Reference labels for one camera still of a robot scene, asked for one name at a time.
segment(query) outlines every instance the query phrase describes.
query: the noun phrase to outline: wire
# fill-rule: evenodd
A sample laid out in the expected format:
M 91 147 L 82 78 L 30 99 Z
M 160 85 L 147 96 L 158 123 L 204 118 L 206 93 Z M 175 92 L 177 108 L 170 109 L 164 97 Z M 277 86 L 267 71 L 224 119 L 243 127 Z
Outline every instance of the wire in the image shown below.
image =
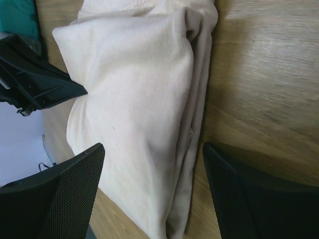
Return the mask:
M 43 167 L 45 167 L 45 168 L 50 168 L 48 165 L 45 165 L 44 163 L 39 163 L 38 168 L 39 168 L 40 172 L 42 172 L 42 170 L 41 170 L 41 164 L 42 164 Z

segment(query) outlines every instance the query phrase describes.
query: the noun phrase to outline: teal object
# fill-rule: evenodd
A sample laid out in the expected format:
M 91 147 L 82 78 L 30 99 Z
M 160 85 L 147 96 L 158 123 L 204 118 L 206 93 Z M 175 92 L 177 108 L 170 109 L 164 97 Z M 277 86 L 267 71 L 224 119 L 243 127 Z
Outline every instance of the teal object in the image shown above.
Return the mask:
M 0 0 L 0 32 L 39 40 L 39 28 L 33 0 Z

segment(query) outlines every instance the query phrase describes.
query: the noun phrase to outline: black plastic part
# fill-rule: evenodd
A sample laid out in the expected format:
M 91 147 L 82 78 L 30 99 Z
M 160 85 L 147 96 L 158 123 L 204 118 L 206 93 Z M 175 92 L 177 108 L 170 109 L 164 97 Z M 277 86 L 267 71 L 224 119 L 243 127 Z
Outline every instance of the black plastic part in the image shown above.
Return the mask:
M 104 156 L 98 143 L 72 159 L 0 188 L 0 238 L 84 239 Z
M 222 239 L 318 239 L 319 187 L 271 176 L 203 148 Z
M 83 86 L 38 56 L 19 36 L 0 40 L 0 102 L 28 116 L 85 94 Z

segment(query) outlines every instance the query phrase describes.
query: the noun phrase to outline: folded cloth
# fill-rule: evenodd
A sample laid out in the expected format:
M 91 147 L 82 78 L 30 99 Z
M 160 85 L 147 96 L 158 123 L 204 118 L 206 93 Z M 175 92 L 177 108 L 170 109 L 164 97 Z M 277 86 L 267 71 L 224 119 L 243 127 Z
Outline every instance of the folded cloth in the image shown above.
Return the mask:
M 151 239 L 183 237 L 216 22 L 212 0 L 85 0 L 53 31 L 88 91 L 68 143 L 103 143 L 99 187 Z

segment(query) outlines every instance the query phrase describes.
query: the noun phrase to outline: wooden table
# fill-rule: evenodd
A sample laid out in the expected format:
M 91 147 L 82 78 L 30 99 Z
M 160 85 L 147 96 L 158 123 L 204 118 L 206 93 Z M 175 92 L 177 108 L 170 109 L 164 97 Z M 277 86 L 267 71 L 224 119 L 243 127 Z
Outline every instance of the wooden table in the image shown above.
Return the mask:
M 52 29 L 82 0 L 37 0 L 50 62 L 66 70 Z M 272 175 L 319 186 L 319 1 L 217 0 L 206 110 L 185 239 L 219 239 L 201 148 L 210 141 Z M 74 101 L 42 111 L 59 162 L 73 156 L 65 130 Z M 91 226 L 99 239 L 145 239 L 98 191 Z

